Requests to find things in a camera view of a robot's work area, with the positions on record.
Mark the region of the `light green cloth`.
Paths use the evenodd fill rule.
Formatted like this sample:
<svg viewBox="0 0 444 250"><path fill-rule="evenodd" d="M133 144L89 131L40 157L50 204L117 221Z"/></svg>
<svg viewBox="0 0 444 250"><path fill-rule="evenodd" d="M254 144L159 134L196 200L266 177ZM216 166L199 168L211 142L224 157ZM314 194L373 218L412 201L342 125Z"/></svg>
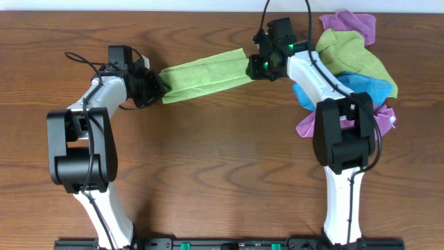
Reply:
<svg viewBox="0 0 444 250"><path fill-rule="evenodd" d="M235 49L192 62L168 67L161 79L171 87L164 104L194 99L247 84L248 58L243 49Z"/></svg>

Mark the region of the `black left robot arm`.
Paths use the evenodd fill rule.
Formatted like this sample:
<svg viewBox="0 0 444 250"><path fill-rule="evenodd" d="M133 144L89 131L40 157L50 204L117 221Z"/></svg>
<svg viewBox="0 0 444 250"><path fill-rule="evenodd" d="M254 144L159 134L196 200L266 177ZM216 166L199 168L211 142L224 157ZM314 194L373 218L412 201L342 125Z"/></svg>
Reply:
<svg viewBox="0 0 444 250"><path fill-rule="evenodd" d="M127 45L110 45L106 62L91 62L77 53L65 56L94 70L84 95L64 110L46 116L51 180L72 194L86 210L95 240L57 240L55 249L139 249L143 242L123 211L114 181L117 148L111 118L127 100L146 108L170 91L149 60Z"/></svg>

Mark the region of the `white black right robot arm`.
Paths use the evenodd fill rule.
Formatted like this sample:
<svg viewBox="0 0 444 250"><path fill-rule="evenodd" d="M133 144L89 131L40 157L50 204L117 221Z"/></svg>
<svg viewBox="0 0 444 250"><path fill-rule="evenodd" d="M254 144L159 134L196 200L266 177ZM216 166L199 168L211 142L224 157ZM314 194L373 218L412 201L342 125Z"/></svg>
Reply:
<svg viewBox="0 0 444 250"><path fill-rule="evenodd" d="M370 95L344 86L321 62L311 41L299 41L288 17L262 23L249 57L253 80L282 77L297 83L315 105L313 149L327 179L323 236L331 249L365 246L359 227L362 174L375 148L377 124Z"/></svg>

